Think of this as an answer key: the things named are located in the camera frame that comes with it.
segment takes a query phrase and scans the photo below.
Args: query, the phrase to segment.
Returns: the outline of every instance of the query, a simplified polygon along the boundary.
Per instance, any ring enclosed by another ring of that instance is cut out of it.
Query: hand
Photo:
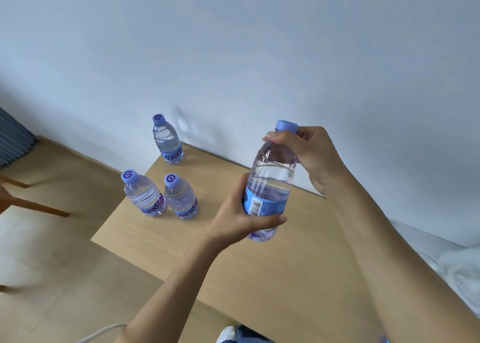
[[[245,214],[242,200],[248,175],[248,172],[242,175],[207,229],[207,234],[218,241],[223,248],[241,241],[254,231],[278,227],[287,221],[287,217],[283,214],[268,217],[251,217]]]
[[[290,148],[307,170],[313,187],[321,194],[325,194],[328,183],[350,174],[324,127],[298,127],[297,134],[268,132],[263,140]]]

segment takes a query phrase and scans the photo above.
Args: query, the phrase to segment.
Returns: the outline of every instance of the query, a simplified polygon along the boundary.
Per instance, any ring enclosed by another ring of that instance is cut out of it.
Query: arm
[[[334,207],[388,338],[395,343],[479,342],[480,320],[417,255],[347,170],[322,127],[269,132]]]
[[[223,202],[211,225],[185,253],[178,268],[123,329],[115,343],[176,343],[217,255],[249,233],[273,228],[283,215],[250,217],[242,208],[248,173]]]

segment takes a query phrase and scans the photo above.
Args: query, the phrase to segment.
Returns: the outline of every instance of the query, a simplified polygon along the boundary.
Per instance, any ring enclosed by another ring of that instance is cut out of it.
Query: left hand
[[[267,217],[251,217],[245,214],[242,200],[248,175],[249,172],[242,175],[207,229],[207,234],[221,243],[223,248],[241,241],[254,231],[278,227],[287,221],[287,217],[283,214]]]

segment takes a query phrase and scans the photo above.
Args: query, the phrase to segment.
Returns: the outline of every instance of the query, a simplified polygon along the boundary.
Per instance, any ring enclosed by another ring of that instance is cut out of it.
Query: water bottle
[[[198,212],[194,190],[174,173],[165,176],[165,199],[180,219],[191,219]]]
[[[121,179],[125,183],[125,194],[142,213],[149,217],[157,217],[163,212],[167,206],[165,199],[159,188],[147,176],[139,175],[134,170],[126,170]]]
[[[277,121],[275,130],[297,132],[298,125],[289,121]],[[297,156],[290,148],[266,141],[258,151],[248,177],[243,197],[243,210],[248,215],[265,216],[283,213],[290,188]],[[256,231],[248,238],[257,242],[271,239],[276,228]]]
[[[179,136],[162,114],[153,116],[153,137],[166,162],[176,165],[183,160],[183,149]]]

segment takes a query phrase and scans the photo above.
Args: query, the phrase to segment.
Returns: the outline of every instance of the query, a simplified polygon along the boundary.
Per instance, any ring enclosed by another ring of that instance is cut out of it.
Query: bottle cap
[[[165,117],[163,114],[155,114],[153,117],[153,123],[155,125],[164,125],[165,124]]]
[[[290,131],[291,133],[297,133],[297,128],[299,125],[297,123],[292,123],[291,121],[282,121],[278,120],[276,122],[275,130],[276,131]]]
[[[135,181],[138,180],[138,174],[135,170],[126,170],[126,171],[123,171],[123,174],[121,175],[121,179],[126,184],[134,183]]]
[[[165,176],[165,185],[167,187],[174,188],[176,187],[180,182],[180,177],[178,177],[174,173],[169,173],[167,176]]]

